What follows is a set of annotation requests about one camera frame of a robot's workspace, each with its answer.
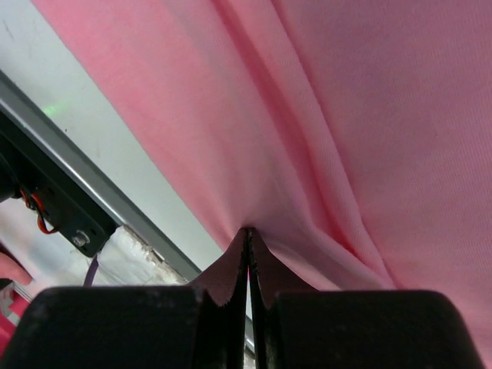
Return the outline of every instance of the black mechanical part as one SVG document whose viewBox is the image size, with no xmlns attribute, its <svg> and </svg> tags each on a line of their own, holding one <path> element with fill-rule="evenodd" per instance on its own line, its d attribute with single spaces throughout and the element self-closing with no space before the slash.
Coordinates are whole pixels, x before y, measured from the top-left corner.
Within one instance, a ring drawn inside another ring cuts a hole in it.
<svg viewBox="0 0 492 369">
<path fill-rule="evenodd" d="M 0 107 L 0 201 L 35 194 L 42 217 L 82 254 L 94 256 L 116 223 Z"/>
<path fill-rule="evenodd" d="M 441 294 L 316 291 L 251 229 L 188 286 L 43 292 L 0 367 L 241 368 L 247 268 L 257 369 L 484 369 Z"/>
</svg>

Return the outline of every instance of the pink fabric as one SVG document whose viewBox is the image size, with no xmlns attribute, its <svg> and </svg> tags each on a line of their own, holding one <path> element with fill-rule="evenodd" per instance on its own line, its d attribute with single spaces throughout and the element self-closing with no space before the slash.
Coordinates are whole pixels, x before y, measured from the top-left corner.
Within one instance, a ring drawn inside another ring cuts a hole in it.
<svg viewBox="0 0 492 369">
<path fill-rule="evenodd" d="M 34 3 L 220 246 L 441 291 L 492 361 L 492 3 Z"/>
</svg>

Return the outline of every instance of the bolt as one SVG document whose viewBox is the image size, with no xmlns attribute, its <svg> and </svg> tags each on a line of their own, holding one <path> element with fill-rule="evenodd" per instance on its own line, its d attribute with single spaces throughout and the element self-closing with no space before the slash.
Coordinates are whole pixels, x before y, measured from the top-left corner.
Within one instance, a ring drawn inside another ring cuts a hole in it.
<svg viewBox="0 0 492 369">
<path fill-rule="evenodd" d="M 90 238 L 82 231 L 77 231 L 77 234 L 71 238 L 71 242 L 78 248 L 88 244 L 90 241 Z"/>
</svg>

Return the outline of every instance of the purple cable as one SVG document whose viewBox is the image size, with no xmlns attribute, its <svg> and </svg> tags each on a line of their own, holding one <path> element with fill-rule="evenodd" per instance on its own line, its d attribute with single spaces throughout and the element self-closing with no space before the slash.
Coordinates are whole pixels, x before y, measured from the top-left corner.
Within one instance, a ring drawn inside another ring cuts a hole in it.
<svg viewBox="0 0 492 369">
<path fill-rule="evenodd" d="M 92 286 L 92 282 L 94 281 L 95 272 L 98 270 L 98 266 L 98 256 L 94 255 L 91 264 L 89 265 L 89 269 L 87 270 L 87 274 L 85 275 L 84 287 Z"/>
</svg>

